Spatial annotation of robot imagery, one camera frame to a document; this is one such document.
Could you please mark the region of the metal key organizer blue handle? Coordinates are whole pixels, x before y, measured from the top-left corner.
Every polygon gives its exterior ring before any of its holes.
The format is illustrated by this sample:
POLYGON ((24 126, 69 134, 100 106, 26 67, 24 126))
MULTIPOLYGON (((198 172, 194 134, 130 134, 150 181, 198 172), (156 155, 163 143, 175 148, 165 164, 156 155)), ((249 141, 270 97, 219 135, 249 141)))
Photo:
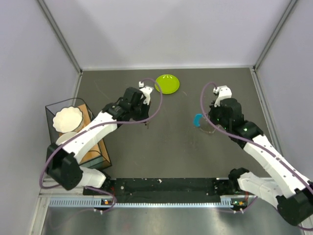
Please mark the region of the metal key organizer blue handle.
POLYGON ((196 114, 194 116, 193 125, 206 134, 214 134, 216 131, 215 128, 207 122, 203 114, 196 114))

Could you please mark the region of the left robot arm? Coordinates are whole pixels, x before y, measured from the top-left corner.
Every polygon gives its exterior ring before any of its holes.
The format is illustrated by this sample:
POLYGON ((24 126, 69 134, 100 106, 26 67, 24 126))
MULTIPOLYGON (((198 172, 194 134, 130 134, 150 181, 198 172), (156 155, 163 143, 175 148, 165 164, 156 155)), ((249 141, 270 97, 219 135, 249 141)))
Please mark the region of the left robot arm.
POLYGON ((95 119, 79 133, 61 144, 47 148, 45 172, 65 190, 75 187, 93 187, 100 194, 110 191, 108 176, 100 170, 80 165, 83 157, 106 135, 122 124, 134 120, 147 121, 153 88, 129 87, 115 103, 106 105, 95 119))

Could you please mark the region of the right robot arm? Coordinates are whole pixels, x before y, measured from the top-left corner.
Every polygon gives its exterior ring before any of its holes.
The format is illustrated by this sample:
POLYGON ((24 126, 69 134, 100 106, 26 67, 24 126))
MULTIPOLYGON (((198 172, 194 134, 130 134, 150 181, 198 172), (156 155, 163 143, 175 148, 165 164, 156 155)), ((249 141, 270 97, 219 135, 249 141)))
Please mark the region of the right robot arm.
POLYGON ((266 181, 247 169, 230 173, 228 188, 238 194, 250 192, 275 207, 282 218, 297 226, 313 214, 313 183, 298 172, 269 142, 264 132, 242 114, 240 103, 234 98, 214 100, 208 113, 210 122, 247 154, 252 156, 272 177, 266 181))

